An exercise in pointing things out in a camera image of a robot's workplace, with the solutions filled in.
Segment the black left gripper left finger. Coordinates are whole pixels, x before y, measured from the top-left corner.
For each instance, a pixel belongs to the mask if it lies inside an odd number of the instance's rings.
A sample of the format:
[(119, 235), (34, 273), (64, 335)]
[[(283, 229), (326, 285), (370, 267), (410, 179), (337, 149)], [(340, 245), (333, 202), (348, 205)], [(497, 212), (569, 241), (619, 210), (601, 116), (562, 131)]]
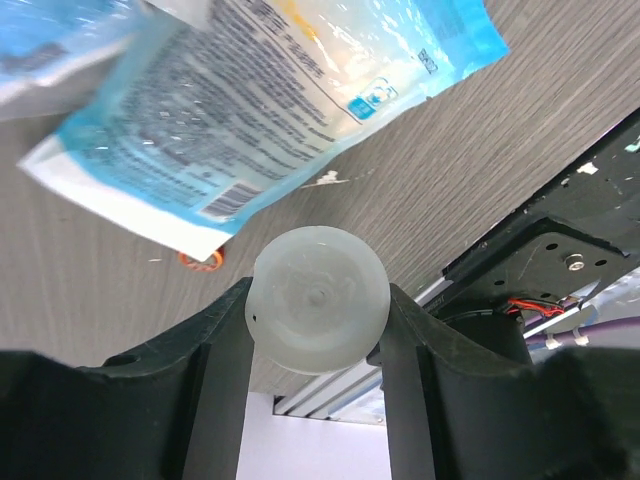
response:
[(99, 367), (1, 355), (5, 479), (232, 479), (254, 343), (249, 279)]

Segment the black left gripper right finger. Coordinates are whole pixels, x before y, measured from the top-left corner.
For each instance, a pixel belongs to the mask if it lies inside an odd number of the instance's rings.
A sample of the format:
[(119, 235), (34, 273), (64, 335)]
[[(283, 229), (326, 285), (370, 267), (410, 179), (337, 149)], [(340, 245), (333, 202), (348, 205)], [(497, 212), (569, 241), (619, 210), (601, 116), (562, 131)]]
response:
[(518, 326), (445, 323), (391, 290), (379, 342), (396, 479), (635, 479), (639, 354), (566, 348), (533, 363)]

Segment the white plastic bottle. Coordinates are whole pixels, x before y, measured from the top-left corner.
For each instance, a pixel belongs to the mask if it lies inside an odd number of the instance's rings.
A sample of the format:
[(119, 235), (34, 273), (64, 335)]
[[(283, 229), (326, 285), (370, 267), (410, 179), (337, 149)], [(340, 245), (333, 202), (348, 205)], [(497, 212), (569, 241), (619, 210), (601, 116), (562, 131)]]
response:
[(372, 351), (390, 300), (387, 273), (369, 245), (338, 228), (307, 226), (258, 255), (245, 318), (261, 355), (295, 373), (322, 375)]

